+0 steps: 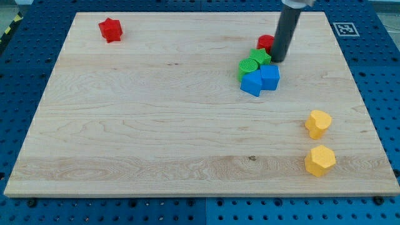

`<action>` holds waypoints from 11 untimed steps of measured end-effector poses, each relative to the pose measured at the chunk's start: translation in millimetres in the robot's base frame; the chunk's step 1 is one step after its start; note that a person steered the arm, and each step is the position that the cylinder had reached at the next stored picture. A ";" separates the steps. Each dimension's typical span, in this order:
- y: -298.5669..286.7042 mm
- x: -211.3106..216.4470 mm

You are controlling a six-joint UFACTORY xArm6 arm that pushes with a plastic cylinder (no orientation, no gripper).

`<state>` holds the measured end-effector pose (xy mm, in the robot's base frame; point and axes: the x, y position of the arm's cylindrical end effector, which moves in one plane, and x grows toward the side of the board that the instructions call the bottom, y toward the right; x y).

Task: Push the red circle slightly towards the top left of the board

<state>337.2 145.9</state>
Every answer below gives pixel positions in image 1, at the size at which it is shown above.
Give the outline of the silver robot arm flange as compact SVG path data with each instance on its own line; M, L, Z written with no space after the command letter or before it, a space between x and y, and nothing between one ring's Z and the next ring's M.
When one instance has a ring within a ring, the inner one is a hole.
M281 0L281 2L290 8L301 9L306 6L314 6L316 0Z

